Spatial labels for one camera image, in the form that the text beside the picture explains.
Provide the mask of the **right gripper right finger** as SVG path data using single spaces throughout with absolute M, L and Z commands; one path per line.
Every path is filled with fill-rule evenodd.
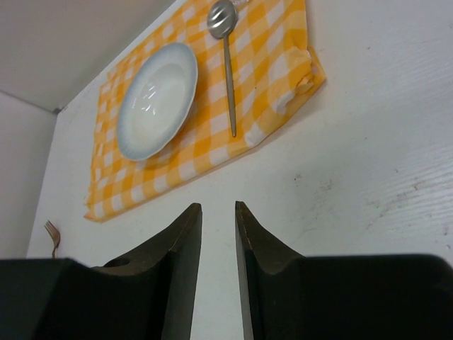
M 429 254 L 309 256 L 235 204 L 245 339 L 451 339 L 452 267 Z

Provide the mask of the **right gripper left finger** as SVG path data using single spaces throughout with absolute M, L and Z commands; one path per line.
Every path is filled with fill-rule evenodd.
M 1 262 L 2 339 L 189 339 L 202 239 L 193 203 L 103 266 Z

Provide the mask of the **copper fork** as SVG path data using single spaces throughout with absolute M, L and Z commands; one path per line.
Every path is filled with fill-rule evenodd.
M 61 234 L 59 230 L 49 220 L 45 223 L 45 229 L 52 240 L 53 243 L 52 258 L 55 259 L 57 255 L 57 249 L 61 242 Z

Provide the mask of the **white paper plate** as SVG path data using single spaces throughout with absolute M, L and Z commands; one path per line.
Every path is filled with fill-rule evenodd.
M 126 159 L 142 161 L 160 152 L 185 123 L 195 98 L 197 59 L 181 42 L 159 48 L 141 66 L 122 100 L 116 137 Z

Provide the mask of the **yellow white checkered cloth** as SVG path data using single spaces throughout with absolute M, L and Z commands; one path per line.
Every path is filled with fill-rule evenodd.
M 107 75 L 98 97 L 86 219 L 109 220 L 258 146 L 316 92 L 326 75 L 309 45 L 303 1 L 236 6 L 229 38 L 237 135 L 229 130 L 223 47 L 206 26 L 210 1 L 184 1 Z M 182 42 L 195 52 L 195 112 L 169 146 L 147 161 L 120 154 L 116 122 L 132 77 L 154 52 Z

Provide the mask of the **silver spoon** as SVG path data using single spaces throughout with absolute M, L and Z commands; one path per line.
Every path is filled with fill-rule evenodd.
M 229 107 L 229 120 L 232 137 L 236 137 L 236 104 L 234 98 L 234 80 L 229 51 L 229 35 L 238 21 L 236 8 L 231 1 L 215 2 L 207 14 L 207 28 L 211 36 L 221 40 L 224 46 L 224 66 L 226 76 L 226 92 Z

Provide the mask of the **clear plastic cup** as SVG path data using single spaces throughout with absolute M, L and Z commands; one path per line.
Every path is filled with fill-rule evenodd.
M 241 5 L 244 5 L 244 4 L 247 4 L 249 3 L 251 0 L 232 0 L 231 2 L 233 3 L 233 5 L 235 6 L 241 6 Z

